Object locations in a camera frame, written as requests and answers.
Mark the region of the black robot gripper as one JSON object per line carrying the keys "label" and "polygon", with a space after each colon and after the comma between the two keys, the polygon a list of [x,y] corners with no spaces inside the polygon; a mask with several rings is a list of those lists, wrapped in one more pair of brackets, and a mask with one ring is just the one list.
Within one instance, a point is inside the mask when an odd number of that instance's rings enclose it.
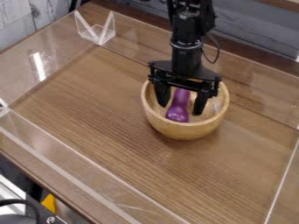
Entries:
{"label": "black robot gripper", "polygon": [[157,100],[165,108],[171,99],[171,87],[190,90],[198,93],[193,114],[199,116],[209,99],[219,94],[222,78],[202,64],[205,51],[201,41],[189,45],[171,42],[171,47],[170,60],[153,60],[149,63],[149,80],[154,84]]}

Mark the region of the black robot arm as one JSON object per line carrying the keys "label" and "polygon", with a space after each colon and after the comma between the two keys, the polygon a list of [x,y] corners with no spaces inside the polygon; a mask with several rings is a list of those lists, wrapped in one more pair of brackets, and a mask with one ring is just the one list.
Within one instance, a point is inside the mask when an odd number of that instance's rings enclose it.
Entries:
{"label": "black robot arm", "polygon": [[203,44],[211,38],[217,20],[213,0],[166,0],[166,4],[173,27],[173,57],[149,63],[149,80],[162,107],[171,99],[171,87],[195,92],[193,114],[199,116],[209,99],[218,96],[222,82],[221,75],[202,64]]}

